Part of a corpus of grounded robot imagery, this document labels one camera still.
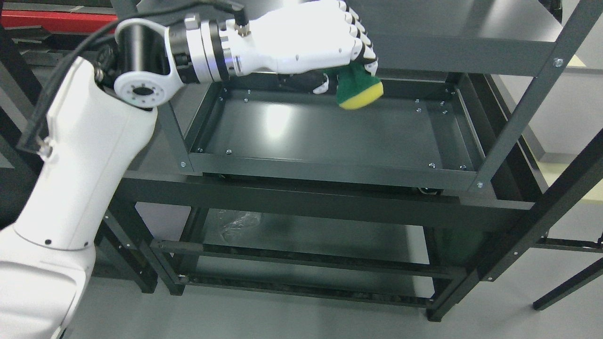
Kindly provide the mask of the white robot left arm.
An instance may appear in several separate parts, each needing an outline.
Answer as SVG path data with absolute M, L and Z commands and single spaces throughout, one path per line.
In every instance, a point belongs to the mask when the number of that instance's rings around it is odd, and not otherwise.
M 175 71 L 123 75 L 114 85 L 119 98 L 97 86 L 81 50 L 110 30 L 119 37 L 132 26 L 156 32 L 175 68 L 168 27 L 146 13 L 110 22 L 58 65 L 19 142 L 28 146 L 37 124 L 47 122 L 49 135 L 37 152 L 44 165 L 32 195 L 1 231 L 3 339 L 56 339 L 67 328 L 92 275 L 93 241 L 110 200 L 152 137 L 157 106 L 182 86 Z

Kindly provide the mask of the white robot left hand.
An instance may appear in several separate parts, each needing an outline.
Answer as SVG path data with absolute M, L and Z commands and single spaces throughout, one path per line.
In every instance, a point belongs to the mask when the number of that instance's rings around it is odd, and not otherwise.
M 235 21 L 225 23 L 233 70 L 237 76 L 256 72 L 302 74 L 360 64 L 375 75 L 378 57 L 356 11 L 345 1 L 317 0 L 269 11 L 250 20 L 241 36 Z

